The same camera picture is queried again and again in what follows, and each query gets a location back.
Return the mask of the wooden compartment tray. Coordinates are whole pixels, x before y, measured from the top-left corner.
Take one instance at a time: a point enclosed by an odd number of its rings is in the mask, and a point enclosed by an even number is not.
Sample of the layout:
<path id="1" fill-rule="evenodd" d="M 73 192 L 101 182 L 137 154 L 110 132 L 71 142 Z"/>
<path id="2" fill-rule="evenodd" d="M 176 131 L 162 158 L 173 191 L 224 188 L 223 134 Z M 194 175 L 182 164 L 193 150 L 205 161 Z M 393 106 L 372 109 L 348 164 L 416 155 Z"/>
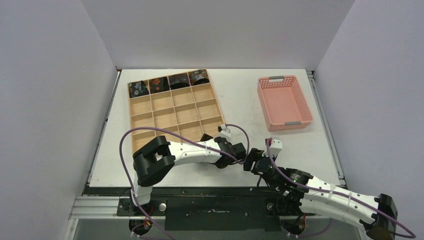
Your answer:
<path id="1" fill-rule="evenodd" d="M 128 90 L 129 123 L 132 151 L 135 152 L 157 136 L 165 136 L 168 141 L 181 142 L 176 135 L 190 141 L 205 140 L 206 136 L 218 134 L 218 126 L 224 124 L 219 103 L 214 88 L 209 83 L 191 85 L 189 87 L 170 89 L 159 93 L 150 93 L 149 80 L 195 71 L 185 71 L 173 74 L 161 74 L 143 81 L 149 90 L 149 95 L 130 98 Z"/>

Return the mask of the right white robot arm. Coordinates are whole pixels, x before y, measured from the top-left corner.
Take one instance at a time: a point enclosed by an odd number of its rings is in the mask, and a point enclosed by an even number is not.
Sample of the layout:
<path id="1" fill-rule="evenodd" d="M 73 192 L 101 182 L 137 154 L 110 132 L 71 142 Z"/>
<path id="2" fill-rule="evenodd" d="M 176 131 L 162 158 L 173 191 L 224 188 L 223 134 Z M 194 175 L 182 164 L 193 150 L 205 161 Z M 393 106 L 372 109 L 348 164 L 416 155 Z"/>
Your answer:
<path id="1" fill-rule="evenodd" d="M 279 211 L 290 215 L 313 214 L 345 222 L 373 240 L 395 239 L 398 211 L 391 196 L 349 191 L 307 172 L 275 167 L 263 150 L 253 148 L 243 165 L 246 172 L 260 176 L 280 196 Z"/>

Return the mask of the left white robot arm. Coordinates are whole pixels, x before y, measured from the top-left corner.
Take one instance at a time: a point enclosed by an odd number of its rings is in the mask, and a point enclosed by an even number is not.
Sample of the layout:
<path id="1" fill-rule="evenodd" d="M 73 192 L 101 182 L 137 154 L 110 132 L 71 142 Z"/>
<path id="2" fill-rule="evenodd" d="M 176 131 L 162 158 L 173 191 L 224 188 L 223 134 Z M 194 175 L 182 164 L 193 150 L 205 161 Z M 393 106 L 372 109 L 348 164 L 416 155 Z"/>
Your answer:
<path id="1" fill-rule="evenodd" d="M 149 210 L 153 186 L 175 166 L 207 163 L 224 169 L 237 161 L 242 162 L 246 156 L 247 150 L 242 143 L 232 144 L 222 136 L 194 145 L 157 136 L 132 154 L 136 179 L 129 208 L 136 215 L 144 215 Z"/>

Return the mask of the pink plastic basket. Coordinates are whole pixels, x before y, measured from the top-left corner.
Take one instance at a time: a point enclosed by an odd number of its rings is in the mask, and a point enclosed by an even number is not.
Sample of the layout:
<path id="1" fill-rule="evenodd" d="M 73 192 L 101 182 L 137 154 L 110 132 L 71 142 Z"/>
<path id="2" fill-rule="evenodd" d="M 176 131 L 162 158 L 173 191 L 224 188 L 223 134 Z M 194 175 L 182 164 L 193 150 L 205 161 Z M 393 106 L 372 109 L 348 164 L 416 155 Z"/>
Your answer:
<path id="1" fill-rule="evenodd" d="M 268 131 L 304 129 L 314 121 L 294 75 L 261 77 L 257 93 Z"/>

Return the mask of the rolled brown patterned tie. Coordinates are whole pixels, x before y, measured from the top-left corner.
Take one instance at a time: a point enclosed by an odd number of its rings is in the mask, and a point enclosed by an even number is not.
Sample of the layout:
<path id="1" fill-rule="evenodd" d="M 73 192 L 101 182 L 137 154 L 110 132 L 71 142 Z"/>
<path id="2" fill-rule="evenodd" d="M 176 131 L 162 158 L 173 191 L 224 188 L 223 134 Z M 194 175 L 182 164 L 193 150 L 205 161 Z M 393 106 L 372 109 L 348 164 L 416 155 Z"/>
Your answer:
<path id="1" fill-rule="evenodd" d="M 188 77 L 191 86 L 207 84 L 210 82 L 210 78 L 206 69 L 189 71 Z"/>

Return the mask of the rolled dark patterned tie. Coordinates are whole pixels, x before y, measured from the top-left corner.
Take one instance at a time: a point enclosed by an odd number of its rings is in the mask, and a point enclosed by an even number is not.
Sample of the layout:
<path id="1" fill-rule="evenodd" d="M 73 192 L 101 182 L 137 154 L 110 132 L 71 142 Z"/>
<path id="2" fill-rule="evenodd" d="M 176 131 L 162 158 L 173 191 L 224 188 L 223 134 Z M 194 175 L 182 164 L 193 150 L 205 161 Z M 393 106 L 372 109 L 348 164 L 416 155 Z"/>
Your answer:
<path id="1" fill-rule="evenodd" d="M 171 90 L 186 88 L 190 86 L 190 80 L 187 73 L 179 73 L 168 76 L 169 87 Z"/>

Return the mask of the rolled orange floral tie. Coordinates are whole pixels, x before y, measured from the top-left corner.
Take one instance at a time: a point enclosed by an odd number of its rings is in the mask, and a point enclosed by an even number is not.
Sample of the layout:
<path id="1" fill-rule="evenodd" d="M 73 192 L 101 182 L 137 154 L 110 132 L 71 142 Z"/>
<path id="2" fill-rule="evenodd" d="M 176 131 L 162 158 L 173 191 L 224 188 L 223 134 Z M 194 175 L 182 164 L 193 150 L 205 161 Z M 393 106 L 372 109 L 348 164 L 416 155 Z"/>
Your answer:
<path id="1" fill-rule="evenodd" d="M 151 94 L 161 93 L 170 90 L 169 80 L 166 76 L 148 80 Z"/>

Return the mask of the rolled blue floral tie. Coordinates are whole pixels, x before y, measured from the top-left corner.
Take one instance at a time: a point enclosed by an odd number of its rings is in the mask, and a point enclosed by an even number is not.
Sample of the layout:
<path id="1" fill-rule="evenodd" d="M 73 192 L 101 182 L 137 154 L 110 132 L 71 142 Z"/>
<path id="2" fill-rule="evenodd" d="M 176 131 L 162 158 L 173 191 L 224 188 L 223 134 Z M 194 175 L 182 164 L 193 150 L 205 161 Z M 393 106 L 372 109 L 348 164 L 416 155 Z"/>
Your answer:
<path id="1" fill-rule="evenodd" d="M 145 82 L 140 80 L 140 81 L 128 83 L 128 94 L 129 94 L 129 98 L 132 99 L 136 97 L 149 95 L 150 92 Z"/>

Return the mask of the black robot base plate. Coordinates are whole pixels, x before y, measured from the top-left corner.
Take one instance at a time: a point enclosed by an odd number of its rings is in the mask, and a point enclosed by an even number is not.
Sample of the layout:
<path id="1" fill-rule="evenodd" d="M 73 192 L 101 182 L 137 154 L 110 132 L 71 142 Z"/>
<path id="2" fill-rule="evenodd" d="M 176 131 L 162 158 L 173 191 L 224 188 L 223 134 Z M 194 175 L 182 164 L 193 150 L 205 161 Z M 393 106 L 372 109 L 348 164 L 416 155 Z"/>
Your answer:
<path id="1" fill-rule="evenodd" d="M 118 200 L 116 215 L 129 217 L 132 225 L 164 220 L 166 231 L 280 231 L 281 221 L 304 223 L 305 214 L 288 196 L 266 186 L 251 187 L 154 187 L 150 201 L 138 208 L 130 192 Z"/>

